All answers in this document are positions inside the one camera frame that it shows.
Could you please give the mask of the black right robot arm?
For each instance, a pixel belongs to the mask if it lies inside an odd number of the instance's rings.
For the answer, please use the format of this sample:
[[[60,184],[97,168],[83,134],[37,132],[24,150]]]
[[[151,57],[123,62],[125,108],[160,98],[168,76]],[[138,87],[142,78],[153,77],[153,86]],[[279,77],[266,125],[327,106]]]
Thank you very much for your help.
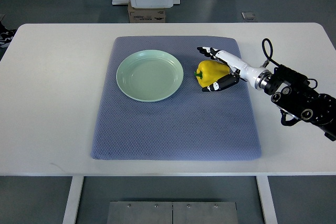
[[[266,75],[260,82],[260,87],[271,96],[281,113],[281,124],[293,126],[304,121],[317,126],[324,135],[335,141],[335,98],[318,93],[316,79],[308,78],[272,59],[273,47],[268,38],[263,39],[262,49],[267,60],[263,66],[272,62],[276,67],[274,72]]]

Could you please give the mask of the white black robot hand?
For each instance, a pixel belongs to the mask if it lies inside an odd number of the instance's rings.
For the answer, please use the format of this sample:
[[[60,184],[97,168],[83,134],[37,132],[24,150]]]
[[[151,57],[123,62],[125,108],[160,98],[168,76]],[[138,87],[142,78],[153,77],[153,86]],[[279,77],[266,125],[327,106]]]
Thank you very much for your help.
[[[217,50],[212,47],[198,47],[197,50],[210,60],[223,63],[230,68],[229,74],[202,88],[203,92],[222,91],[236,85],[240,80],[248,82],[257,90],[261,90],[265,88],[271,77],[271,72],[265,67],[252,67],[239,57],[224,50]]]

